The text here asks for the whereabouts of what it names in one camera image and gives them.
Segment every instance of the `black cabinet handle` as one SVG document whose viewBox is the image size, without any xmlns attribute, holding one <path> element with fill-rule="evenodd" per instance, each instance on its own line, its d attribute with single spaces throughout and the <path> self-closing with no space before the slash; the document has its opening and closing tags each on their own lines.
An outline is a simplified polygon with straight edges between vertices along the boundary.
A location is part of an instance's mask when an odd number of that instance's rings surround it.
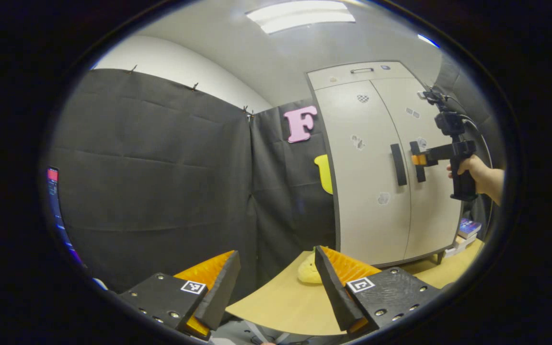
<svg viewBox="0 0 552 345">
<path fill-rule="evenodd" d="M 408 182 L 406 181 L 406 169 L 403 166 L 402 152 L 399 150 L 399 144 L 392 144 L 391 152 L 393 153 L 393 163 L 395 163 L 397 185 L 407 185 Z"/>
</svg>

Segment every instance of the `book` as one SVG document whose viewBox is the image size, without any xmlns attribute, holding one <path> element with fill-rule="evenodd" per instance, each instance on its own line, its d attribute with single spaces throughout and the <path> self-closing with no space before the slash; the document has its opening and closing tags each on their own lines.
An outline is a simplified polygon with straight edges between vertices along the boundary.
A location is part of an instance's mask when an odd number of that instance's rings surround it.
<svg viewBox="0 0 552 345">
<path fill-rule="evenodd" d="M 473 234 L 477 233 L 481 227 L 481 223 L 462 218 L 460 223 L 460 230 L 457 232 L 457 234 L 467 240 Z"/>
<path fill-rule="evenodd" d="M 453 247 L 455 247 L 455 248 L 467 247 L 468 244 L 474 242 L 474 240 L 476 239 L 477 234 L 478 233 L 474 233 L 469 238 L 463 238 L 463 237 L 457 235 L 457 237 L 455 238 L 455 241 L 453 242 Z"/>
</svg>

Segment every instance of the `checkerboard sticker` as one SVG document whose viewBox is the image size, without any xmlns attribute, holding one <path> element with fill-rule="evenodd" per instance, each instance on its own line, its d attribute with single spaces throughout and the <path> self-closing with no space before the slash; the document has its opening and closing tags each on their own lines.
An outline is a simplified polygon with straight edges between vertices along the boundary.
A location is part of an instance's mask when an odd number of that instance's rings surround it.
<svg viewBox="0 0 552 345">
<path fill-rule="evenodd" d="M 202 292 L 202 290 L 204 290 L 205 287 L 206 287 L 205 284 L 187 280 L 187 282 L 184 284 L 184 286 L 182 286 L 180 290 L 199 295 Z"/>
<path fill-rule="evenodd" d="M 375 285 L 373 282 L 370 282 L 370 279 L 368 278 L 361 278 L 357 280 L 353 280 L 351 282 L 347 282 L 347 285 L 353 293 L 358 293 L 363 290 L 367 290 L 368 288 L 373 288 Z"/>
</svg>

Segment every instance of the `cabinet door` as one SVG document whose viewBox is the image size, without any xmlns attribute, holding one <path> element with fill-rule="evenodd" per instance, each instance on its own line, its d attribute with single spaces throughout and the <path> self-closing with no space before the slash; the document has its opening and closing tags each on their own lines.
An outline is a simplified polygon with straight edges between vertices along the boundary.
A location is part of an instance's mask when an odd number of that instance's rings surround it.
<svg viewBox="0 0 552 345">
<path fill-rule="evenodd" d="M 340 251 L 368 264 L 403 259 L 410 191 L 398 186 L 391 144 L 399 138 L 370 81 L 315 92 L 333 160 Z"/>
<path fill-rule="evenodd" d="M 415 258 L 453 244 L 459 225 L 461 201 L 451 199 L 453 181 L 448 177 L 449 161 L 425 168 L 424 183 L 416 179 L 410 142 L 419 140 L 426 148 L 450 144 L 451 137 L 442 134 L 434 117 L 435 105 L 429 105 L 416 94 L 423 87 L 414 78 L 373 80 L 393 119 L 404 146 L 408 180 L 412 197 L 410 236 L 404 259 Z"/>
</svg>

